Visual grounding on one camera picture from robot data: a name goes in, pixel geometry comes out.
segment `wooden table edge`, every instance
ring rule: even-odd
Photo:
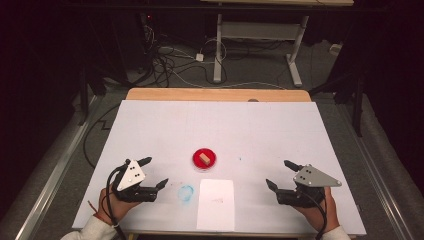
[[[305,90],[132,88],[126,100],[311,102],[311,97]]]

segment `dark background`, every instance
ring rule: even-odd
[[[418,0],[355,1],[355,6],[383,6],[389,2],[394,5],[388,14],[359,14],[356,18],[340,13],[311,16],[304,41],[344,42],[329,81],[352,71],[358,63],[367,63],[360,68],[364,70],[365,93],[400,160],[423,192],[423,8],[418,6]],[[3,1],[0,13],[3,217],[73,115],[72,100],[78,93],[82,67],[95,93],[102,94],[102,77],[125,82],[125,69],[135,68],[134,62],[143,61],[139,57],[143,56],[143,39],[137,33],[134,14],[97,13],[88,19],[85,14],[64,11],[53,0]],[[194,46],[201,46],[205,37],[213,37],[216,31],[213,14],[153,16],[159,32]],[[282,20],[279,16],[255,17],[258,21]],[[229,18],[243,20],[244,16]],[[122,46],[132,46],[134,54],[120,51]],[[352,82],[348,79],[331,91],[343,92],[349,98],[354,92]]]

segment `sleeve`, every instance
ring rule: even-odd
[[[91,216],[81,231],[70,232],[61,240],[106,240],[112,239],[116,234],[113,227]]]
[[[338,226],[324,233],[324,235],[322,235],[322,240],[350,240],[350,237],[346,234],[342,226]]]

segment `table leg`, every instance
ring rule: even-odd
[[[222,14],[218,14],[218,21],[216,25],[216,55],[215,55],[215,68],[213,71],[213,81],[215,83],[221,82],[221,40],[222,40]]]
[[[292,52],[292,54],[287,54],[287,56],[286,56],[287,64],[289,65],[289,69],[290,69],[290,73],[292,75],[293,83],[296,87],[302,86],[302,80],[300,79],[299,71],[297,70],[295,60],[296,60],[297,52],[299,51],[299,48],[300,48],[300,44],[302,43],[302,38],[303,38],[303,34],[305,33],[305,30],[306,30],[306,24],[308,23],[308,19],[309,19],[309,16],[304,16],[302,18],[302,23],[299,26],[299,29],[298,29],[297,35],[296,35],[296,39],[295,39],[295,42],[294,42],[293,52]]]

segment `hand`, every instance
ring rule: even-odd
[[[333,196],[331,195],[331,188],[325,187],[325,200],[327,201],[327,227],[324,229],[323,233],[329,232],[338,226],[339,220],[337,218],[337,210],[336,210],[336,202],[334,201]],[[320,203],[322,209],[325,211],[325,203],[324,200]],[[313,208],[301,208],[301,207],[293,207],[300,213],[302,213],[306,220],[308,220],[309,224],[315,230],[320,231],[324,225],[324,219],[322,217],[321,212],[317,207]]]
[[[112,207],[113,216],[116,218],[116,221],[118,222],[121,221],[121,219],[123,219],[125,215],[127,215],[129,210],[131,210],[133,207],[141,203],[141,202],[127,203],[127,202],[118,200],[115,194],[113,194],[112,192],[112,185],[109,186],[109,193],[110,193],[110,205]],[[107,207],[106,188],[103,188],[102,191],[100,192],[99,209],[97,210],[97,215],[100,218],[102,218],[102,220],[104,220],[107,224],[113,225],[112,220],[109,218],[110,214]]]

